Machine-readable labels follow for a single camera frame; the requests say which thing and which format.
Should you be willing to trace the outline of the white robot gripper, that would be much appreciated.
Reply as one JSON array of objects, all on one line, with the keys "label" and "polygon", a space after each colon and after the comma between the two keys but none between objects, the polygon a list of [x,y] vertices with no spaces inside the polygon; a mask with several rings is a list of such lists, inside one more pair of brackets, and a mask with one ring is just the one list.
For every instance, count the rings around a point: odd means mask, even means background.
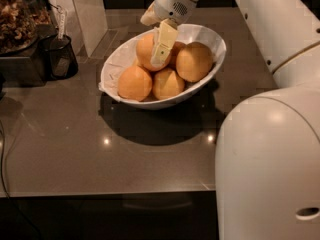
[{"label": "white robot gripper", "polygon": [[150,60],[153,67],[159,68],[166,63],[178,37],[177,24],[186,22],[195,7],[196,3],[192,0],[154,0],[141,16],[140,22],[145,26],[160,22],[159,26],[154,28]]}]

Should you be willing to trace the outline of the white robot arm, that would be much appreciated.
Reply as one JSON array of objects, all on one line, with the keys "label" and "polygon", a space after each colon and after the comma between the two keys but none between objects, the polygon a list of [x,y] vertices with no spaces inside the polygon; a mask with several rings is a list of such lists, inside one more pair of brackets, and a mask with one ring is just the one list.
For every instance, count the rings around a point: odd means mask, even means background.
[{"label": "white robot arm", "polygon": [[239,103],[215,151],[220,240],[320,240],[320,20],[235,0],[277,87]]}]

